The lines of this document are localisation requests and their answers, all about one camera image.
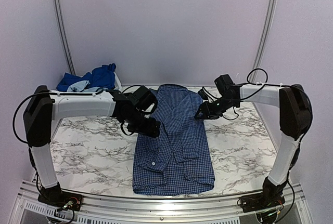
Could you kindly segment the blue checked shirt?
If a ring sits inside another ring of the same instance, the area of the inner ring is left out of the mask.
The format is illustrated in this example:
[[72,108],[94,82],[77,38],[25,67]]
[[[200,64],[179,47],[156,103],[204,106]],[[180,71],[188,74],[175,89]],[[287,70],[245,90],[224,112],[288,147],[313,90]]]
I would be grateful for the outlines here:
[[214,188],[215,175],[204,122],[195,119],[203,99],[186,87],[164,84],[152,90],[158,106],[152,117],[160,135],[138,135],[132,187],[136,194],[176,196]]

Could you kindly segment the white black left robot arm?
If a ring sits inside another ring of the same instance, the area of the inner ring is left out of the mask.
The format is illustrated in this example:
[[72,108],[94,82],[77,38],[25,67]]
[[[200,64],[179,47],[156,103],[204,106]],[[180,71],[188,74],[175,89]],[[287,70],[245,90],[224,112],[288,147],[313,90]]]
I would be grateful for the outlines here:
[[65,193],[57,179],[50,143],[57,130],[53,126],[67,118],[111,117],[120,123],[125,135],[159,136],[160,122],[150,115],[158,101],[145,86],[132,93],[100,89],[90,93],[66,93],[39,86],[28,97],[23,113],[29,158],[36,172],[39,201],[63,206],[69,201],[79,204],[80,195]]

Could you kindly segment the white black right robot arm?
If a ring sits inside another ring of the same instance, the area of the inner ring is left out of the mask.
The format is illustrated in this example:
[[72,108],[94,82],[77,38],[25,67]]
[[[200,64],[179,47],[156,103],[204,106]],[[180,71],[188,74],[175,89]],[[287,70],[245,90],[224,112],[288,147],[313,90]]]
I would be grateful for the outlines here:
[[264,179],[262,192],[242,196],[239,205],[244,212],[260,210],[283,204],[283,190],[289,185],[289,174],[300,153],[300,144],[313,121],[309,97],[300,84],[284,85],[264,83],[235,84],[228,74],[219,76],[215,85],[220,93],[217,98],[204,88],[199,95],[203,103],[195,118],[215,120],[230,108],[238,108],[242,102],[261,103],[279,108],[281,141],[269,175]]

